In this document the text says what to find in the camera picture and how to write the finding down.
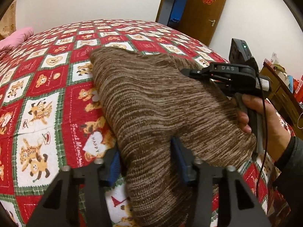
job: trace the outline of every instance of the brown knit pillow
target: brown knit pillow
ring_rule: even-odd
[[[195,62],[168,54],[140,55],[105,47],[91,54],[93,79],[105,117],[127,167],[127,189],[141,226],[186,220],[190,189],[170,158],[170,139],[212,165],[239,167],[255,137],[237,127],[236,109],[211,83],[183,76]]]

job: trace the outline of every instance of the wooden furniture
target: wooden furniture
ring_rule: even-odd
[[[260,74],[268,76],[271,81],[272,93],[269,95],[268,99],[283,119],[292,126],[296,136],[303,139],[303,129],[298,128],[298,125],[299,127],[303,127],[303,115],[300,118],[303,110],[299,103],[285,83],[276,74],[269,61],[264,61]]]

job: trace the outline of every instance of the hand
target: hand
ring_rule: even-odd
[[[242,100],[248,108],[263,114],[263,101],[261,98],[243,94]],[[287,148],[291,135],[284,129],[284,127],[281,126],[274,106],[267,100],[265,100],[265,108],[268,127],[268,153],[273,160],[277,161]],[[248,125],[249,118],[247,114],[238,110],[237,115],[239,128],[245,133],[251,133],[251,128]]]

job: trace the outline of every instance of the red checkered bedspread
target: red checkered bedspread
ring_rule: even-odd
[[[175,54],[204,67],[226,62],[199,41],[161,24],[110,19],[49,29],[9,53],[0,62],[0,202],[19,226],[25,226],[62,166],[85,166],[115,143],[91,79],[89,52],[100,45],[142,54]],[[261,159],[252,158],[239,169],[253,192]],[[272,205],[274,198],[280,199],[271,189],[273,171],[268,159],[259,201],[269,215],[284,204]],[[122,177],[106,196],[113,226],[135,226],[128,218]],[[80,199],[85,226],[82,193]],[[211,226],[217,225],[217,218],[218,195]]]

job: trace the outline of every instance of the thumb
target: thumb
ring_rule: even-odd
[[[264,113],[263,100],[260,97],[243,94],[242,100],[243,100],[243,103],[248,108],[257,111],[260,114]],[[275,114],[275,108],[266,100],[265,100],[265,108],[266,108],[267,115]]]

